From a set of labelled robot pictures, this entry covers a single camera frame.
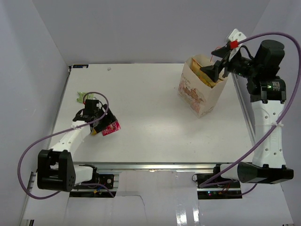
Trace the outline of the pink snack packet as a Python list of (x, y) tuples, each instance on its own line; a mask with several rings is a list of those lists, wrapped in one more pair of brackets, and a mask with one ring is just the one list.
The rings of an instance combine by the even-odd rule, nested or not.
[(109, 126), (107, 126), (103, 131), (102, 131), (102, 135), (106, 136), (109, 135), (111, 133), (114, 133), (118, 130), (121, 129), (121, 126), (119, 124), (118, 121), (113, 122), (112, 124), (110, 124)]

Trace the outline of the brown chips bag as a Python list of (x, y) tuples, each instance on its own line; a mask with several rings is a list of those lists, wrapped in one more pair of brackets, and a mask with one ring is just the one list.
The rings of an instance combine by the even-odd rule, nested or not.
[(192, 58), (191, 62), (191, 70), (194, 72), (194, 74), (208, 87), (213, 88), (216, 86), (217, 83), (223, 81), (223, 79), (218, 79), (217, 82), (214, 82), (206, 73), (201, 71), (201, 68), (203, 66), (196, 60), (196, 58)]

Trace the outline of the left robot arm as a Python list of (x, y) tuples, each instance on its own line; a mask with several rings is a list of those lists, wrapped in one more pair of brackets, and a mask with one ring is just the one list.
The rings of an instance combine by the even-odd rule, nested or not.
[(96, 167), (76, 165), (73, 157), (85, 137), (104, 131), (117, 118), (107, 104), (97, 99), (88, 99), (84, 105), (72, 119), (71, 130), (50, 149), (40, 151), (37, 169), (39, 189), (70, 192), (81, 183), (90, 188), (99, 184)]

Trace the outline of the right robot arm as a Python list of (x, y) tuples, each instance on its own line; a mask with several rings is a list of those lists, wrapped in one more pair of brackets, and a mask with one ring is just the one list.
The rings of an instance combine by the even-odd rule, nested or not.
[(215, 167), (211, 177), (216, 187), (222, 188), (230, 179), (241, 183), (277, 184), (294, 177), (293, 169), (286, 166), (282, 149), (282, 124), (280, 116), (285, 111), (286, 84), (277, 73), (285, 56), (284, 45), (275, 40), (261, 42), (255, 56), (241, 55), (237, 40), (212, 52), (220, 57), (212, 66), (201, 68), (210, 78), (224, 71), (247, 79), (255, 119), (255, 145), (251, 162), (237, 160), (232, 164)]

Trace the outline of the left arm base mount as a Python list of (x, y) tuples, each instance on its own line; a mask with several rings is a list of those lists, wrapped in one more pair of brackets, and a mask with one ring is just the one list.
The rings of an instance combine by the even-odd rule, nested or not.
[(74, 186), (71, 197), (114, 198), (114, 174), (99, 173), (97, 167), (92, 166), (92, 179)]

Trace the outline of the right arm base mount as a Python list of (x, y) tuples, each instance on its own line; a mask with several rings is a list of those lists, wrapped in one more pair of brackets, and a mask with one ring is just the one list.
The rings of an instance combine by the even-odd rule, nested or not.
[(214, 166), (213, 172), (211, 173), (198, 172), (192, 176), (192, 181), (197, 185), (198, 200), (242, 199), (240, 182), (233, 179), (222, 178), (219, 176), (209, 182), (213, 185), (205, 187), (200, 186), (219, 171), (220, 164), (217, 164)]

